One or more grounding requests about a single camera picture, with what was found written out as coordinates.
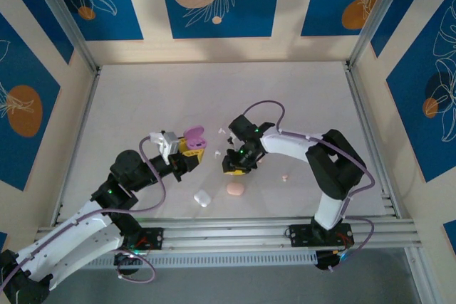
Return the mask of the aluminium mounting rail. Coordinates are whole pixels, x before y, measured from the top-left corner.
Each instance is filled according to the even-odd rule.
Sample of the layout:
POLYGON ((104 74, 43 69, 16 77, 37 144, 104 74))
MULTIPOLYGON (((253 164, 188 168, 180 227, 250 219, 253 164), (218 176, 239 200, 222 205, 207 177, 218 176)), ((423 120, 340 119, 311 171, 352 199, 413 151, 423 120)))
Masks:
MULTIPOLYGON (((421 247, 412 219, 370 217, 374 232, 365 248, 421 247)), ((290 250, 285 230, 309 224, 309 217, 250 219, 141 219, 143 227, 164 229, 163 251, 180 253, 290 250)))

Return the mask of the aluminium table side rail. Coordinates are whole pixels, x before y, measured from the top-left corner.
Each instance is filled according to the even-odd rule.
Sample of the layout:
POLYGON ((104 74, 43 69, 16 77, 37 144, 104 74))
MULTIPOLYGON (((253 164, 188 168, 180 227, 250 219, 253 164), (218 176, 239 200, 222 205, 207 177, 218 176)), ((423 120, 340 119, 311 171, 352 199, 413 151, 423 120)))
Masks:
POLYGON ((76 160, 78 150, 79 150, 79 147, 81 144, 82 136, 83 136, 83 133, 84 133, 84 130, 86 127, 88 116, 90 114, 90 109, 92 107, 93 99, 95 97, 95 93, 96 93, 96 90, 98 87, 100 73, 101 73, 102 68, 103 68, 102 66, 97 67, 93 81, 90 86, 90 92, 89 92, 88 98, 85 102, 85 107, 83 108, 83 114, 81 116, 81 120, 78 124, 78 131, 77 131, 77 135, 76 135, 76 140, 73 144, 73 149, 71 151, 71 158, 69 159, 68 166, 66 167, 66 172, 63 177, 63 183, 62 183, 60 191, 58 193, 56 205, 54 206, 53 214, 52 214, 52 217, 50 220, 50 226, 55 226, 58 223, 58 218, 60 216, 61 207, 63 205, 63 197, 67 190, 70 175, 71 175, 73 166, 75 164, 75 160, 76 160))
POLYGON ((385 159, 383 158, 380 148, 380 136, 374 120, 373 112, 368 102, 367 93, 363 87, 359 75, 351 68, 348 61, 343 62, 343 69, 350 88, 358 117, 361 121, 361 127, 366 140, 368 153, 373 162, 376 179, 380 183, 382 196, 388 199, 392 205, 394 217, 403 218, 403 212, 395 196, 395 187, 391 182, 385 159))

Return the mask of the aluminium frame post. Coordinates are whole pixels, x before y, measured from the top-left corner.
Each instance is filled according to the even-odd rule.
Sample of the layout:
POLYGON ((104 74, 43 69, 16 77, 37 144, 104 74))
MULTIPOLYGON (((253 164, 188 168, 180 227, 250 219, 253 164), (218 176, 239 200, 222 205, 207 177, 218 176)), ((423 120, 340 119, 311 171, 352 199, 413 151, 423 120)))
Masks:
POLYGON ((351 71, 354 67, 356 67, 365 52, 365 49, 367 49, 370 44, 372 37, 378 30, 378 27, 384 19, 392 2, 393 0, 377 0, 375 2, 364 27, 361 29, 358 40, 356 41, 356 44, 346 61, 347 70, 351 71))
POLYGON ((64 0, 44 0, 49 9, 53 13, 54 18, 57 20, 59 26, 62 28, 73 47, 77 50, 83 62, 87 65, 88 69, 95 74, 99 71, 90 49, 86 44, 86 40, 81 33, 76 21, 70 13, 64 0))

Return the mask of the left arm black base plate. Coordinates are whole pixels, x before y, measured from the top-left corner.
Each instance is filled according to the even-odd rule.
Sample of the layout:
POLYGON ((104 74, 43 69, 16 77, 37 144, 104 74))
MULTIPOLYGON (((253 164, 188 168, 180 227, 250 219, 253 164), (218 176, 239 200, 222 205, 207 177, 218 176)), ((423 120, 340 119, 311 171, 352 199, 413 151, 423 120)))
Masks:
POLYGON ((164 229, 160 227, 140 228, 124 238, 122 248, 130 251, 161 250, 163 233, 164 229))

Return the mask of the aluminium frame leg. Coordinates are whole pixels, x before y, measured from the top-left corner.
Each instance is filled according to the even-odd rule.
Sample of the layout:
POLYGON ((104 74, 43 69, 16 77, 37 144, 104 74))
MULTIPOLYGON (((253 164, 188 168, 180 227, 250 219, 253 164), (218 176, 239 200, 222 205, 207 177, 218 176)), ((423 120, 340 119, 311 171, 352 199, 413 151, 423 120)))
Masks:
POLYGON ((424 248, 406 247, 405 255, 422 304, 445 304, 424 248))

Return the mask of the white earbud charging case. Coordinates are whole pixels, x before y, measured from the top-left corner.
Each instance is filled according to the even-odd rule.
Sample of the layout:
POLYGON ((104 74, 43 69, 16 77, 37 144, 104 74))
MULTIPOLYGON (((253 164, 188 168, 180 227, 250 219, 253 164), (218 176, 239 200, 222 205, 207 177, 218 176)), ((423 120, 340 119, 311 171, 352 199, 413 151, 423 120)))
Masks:
POLYGON ((210 205, 212 198, 205 190, 199 190, 194 195, 194 200, 202 207, 206 208, 210 205))

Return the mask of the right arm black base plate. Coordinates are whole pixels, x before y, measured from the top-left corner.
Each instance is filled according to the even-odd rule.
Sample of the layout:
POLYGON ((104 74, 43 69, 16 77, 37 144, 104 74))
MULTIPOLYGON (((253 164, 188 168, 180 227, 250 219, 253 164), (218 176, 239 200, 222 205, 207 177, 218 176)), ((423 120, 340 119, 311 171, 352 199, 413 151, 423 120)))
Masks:
POLYGON ((350 248, 355 243, 351 226, 347 223, 339 223, 330 230, 325 230, 317 223, 294 224, 288 227, 285 234, 292 247, 350 248))

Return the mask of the purple earbud charging case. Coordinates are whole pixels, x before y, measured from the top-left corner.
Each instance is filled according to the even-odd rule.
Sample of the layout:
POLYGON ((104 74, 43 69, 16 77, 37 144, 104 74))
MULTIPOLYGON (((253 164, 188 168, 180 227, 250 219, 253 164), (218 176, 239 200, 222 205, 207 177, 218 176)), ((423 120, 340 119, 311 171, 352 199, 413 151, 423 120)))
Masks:
POLYGON ((190 127, 184 131, 185 148, 187 150, 201 150, 207 146, 207 141, 203 138, 204 128, 201 125, 190 127))

